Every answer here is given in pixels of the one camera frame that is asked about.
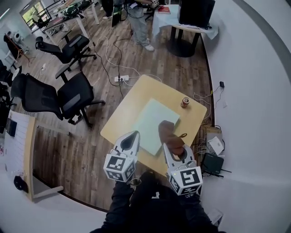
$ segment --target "power strip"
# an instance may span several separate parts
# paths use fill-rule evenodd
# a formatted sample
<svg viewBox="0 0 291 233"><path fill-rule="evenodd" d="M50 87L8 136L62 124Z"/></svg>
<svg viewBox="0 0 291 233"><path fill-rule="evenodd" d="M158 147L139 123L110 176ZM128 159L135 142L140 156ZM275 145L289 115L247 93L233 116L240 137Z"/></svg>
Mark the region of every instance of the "power strip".
<svg viewBox="0 0 291 233"><path fill-rule="evenodd" d="M129 76L128 76L128 75L120 76L120 81L121 81L121 79L123 79L124 81L129 81ZM116 77L114 78L114 81L115 81L115 82L118 82L118 76L116 76Z"/></svg>

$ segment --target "light green board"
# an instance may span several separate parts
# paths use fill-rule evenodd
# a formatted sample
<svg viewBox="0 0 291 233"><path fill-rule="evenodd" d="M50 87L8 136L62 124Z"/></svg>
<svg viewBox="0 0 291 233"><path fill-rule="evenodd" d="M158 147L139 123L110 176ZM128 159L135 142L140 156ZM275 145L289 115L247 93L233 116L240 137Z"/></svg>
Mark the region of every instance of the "light green board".
<svg viewBox="0 0 291 233"><path fill-rule="evenodd" d="M176 124L179 117L165 105L150 99L133 125L133 130L140 132L140 146L155 156L161 147L159 124L163 120Z"/></svg>

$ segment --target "black table base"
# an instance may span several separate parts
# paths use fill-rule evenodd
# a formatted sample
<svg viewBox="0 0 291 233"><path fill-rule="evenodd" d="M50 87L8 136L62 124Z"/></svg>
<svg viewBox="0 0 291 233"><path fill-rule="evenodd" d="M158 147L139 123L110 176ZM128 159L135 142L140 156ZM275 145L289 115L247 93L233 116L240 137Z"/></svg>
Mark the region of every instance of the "black table base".
<svg viewBox="0 0 291 233"><path fill-rule="evenodd" d="M195 33L192 44L182 39L183 30L179 29L178 38L176 38L176 28L172 27L171 38L166 43L166 47L171 54L179 57L191 57L195 54L195 48L200 33Z"/></svg>

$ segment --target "red book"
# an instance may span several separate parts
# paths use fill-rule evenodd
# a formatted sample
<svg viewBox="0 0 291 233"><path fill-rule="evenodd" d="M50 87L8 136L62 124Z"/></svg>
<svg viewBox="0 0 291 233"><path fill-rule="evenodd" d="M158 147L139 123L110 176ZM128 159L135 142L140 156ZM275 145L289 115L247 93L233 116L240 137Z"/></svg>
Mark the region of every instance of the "red book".
<svg viewBox="0 0 291 233"><path fill-rule="evenodd" d="M161 6L158 9L158 12L159 12L159 14L170 14L171 13L169 7L167 7L167 6Z"/></svg>

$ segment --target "window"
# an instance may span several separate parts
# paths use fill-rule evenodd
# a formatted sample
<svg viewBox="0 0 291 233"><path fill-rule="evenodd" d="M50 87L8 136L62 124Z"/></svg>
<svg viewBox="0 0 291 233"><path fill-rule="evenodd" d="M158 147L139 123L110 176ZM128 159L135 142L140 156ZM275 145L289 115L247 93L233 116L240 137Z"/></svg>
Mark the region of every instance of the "window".
<svg viewBox="0 0 291 233"><path fill-rule="evenodd" d="M26 13L22 15L22 18L32 31L38 29L37 25L32 20L33 15L38 15L40 18L42 18L43 21L49 19L49 16L46 13L42 3L41 2L36 3Z"/></svg>

